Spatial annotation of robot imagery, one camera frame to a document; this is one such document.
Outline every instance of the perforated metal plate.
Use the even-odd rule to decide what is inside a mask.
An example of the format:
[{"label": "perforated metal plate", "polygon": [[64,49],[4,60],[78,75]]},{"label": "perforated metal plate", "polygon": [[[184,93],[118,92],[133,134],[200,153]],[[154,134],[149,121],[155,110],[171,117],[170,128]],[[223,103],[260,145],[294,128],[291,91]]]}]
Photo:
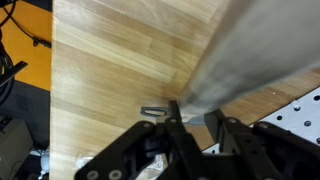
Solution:
[{"label": "perforated metal plate", "polygon": [[[320,146],[320,88],[266,116],[260,121],[270,122]],[[219,144],[204,153],[219,152]]]}]

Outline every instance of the hole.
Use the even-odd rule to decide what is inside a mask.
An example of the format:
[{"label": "hole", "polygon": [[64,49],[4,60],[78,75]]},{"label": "hole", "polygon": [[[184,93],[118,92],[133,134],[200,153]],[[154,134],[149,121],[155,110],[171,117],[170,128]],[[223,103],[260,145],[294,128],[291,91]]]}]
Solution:
[{"label": "hole", "polygon": [[254,155],[257,155],[257,154],[258,154],[258,151],[253,150],[253,151],[251,151],[251,153],[254,154]]},{"label": "hole", "polygon": [[300,111],[301,107],[295,107],[293,108],[295,111]]},{"label": "hole", "polygon": [[97,171],[89,171],[87,174],[87,179],[88,180],[96,180],[99,177],[99,173]]},{"label": "hole", "polygon": [[306,126],[306,127],[311,126],[311,121],[305,121],[305,122],[304,122],[304,126]]},{"label": "hole", "polygon": [[144,123],[143,126],[144,126],[145,128],[148,128],[148,127],[150,127],[151,125],[150,125],[149,123]]},{"label": "hole", "polygon": [[281,121],[282,120],[282,116],[277,116],[277,120]]},{"label": "hole", "polygon": [[145,110],[144,113],[154,115],[154,116],[165,116],[166,112],[157,110]]},{"label": "hole", "polygon": [[313,98],[313,100],[319,101],[319,100],[320,100],[320,96],[319,96],[319,95],[316,95],[316,96]]},{"label": "hole", "polygon": [[113,170],[109,173],[109,179],[111,180],[118,180],[121,178],[121,176],[122,176],[122,173],[119,170]]}]

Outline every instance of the metal plate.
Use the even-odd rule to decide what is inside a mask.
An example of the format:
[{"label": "metal plate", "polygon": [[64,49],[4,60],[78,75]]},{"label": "metal plate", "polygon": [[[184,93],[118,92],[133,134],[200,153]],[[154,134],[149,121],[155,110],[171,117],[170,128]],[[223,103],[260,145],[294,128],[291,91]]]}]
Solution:
[{"label": "metal plate", "polygon": [[[317,139],[320,138],[320,88],[317,88],[298,100],[266,116],[260,121],[270,122],[283,129],[320,146]],[[204,153],[219,152],[216,144]]]}]

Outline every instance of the black mechanical part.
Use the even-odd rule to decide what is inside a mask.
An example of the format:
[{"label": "black mechanical part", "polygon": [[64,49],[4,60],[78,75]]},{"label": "black mechanical part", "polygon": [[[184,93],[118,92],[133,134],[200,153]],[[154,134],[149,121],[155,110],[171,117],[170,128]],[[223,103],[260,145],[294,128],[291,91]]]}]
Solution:
[{"label": "black mechanical part", "polygon": [[155,155],[164,153],[168,167],[158,179],[183,180],[318,180],[320,148],[270,123],[249,128],[220,110],[205,122],[222,154],[202,154],[187,133],[176,102],[168,118],[153,125],[138,122],[92,161],[75,179],[135,179]]},{"label": "black mechanical part", "polygon": [[0,87],[12,79],[18,72],[25,68],[28,63],[20,61],[18,64],[10,68],[7,72],[0,76]]}]

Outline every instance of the wooden surface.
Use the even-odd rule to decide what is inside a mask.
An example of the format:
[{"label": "wooden surface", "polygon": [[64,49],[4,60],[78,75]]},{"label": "wooden surface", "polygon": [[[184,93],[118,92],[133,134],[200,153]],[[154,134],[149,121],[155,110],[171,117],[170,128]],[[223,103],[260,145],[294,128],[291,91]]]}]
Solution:
[{"label": "wooden surface", "polygon": [[[222,0],[54,1],[50,179],[72,179],[140,117],[176,99],[227,6]],[[320,70],[226,105],[246,124],[319,85]],[[188,127],[202,149],[205,128]]]},{"label": "wooden surface", "polygon": [[[0,18],[7,14],[0,10]],[[13,17],[32,35],[51,42],[52,13],[18,1]],[[28,66],[16,75],[16,80],[50,91],[51,49],[39,45],[23,34],[11,20],[2,27],[2,42],[14,64],[23,60]]]}]

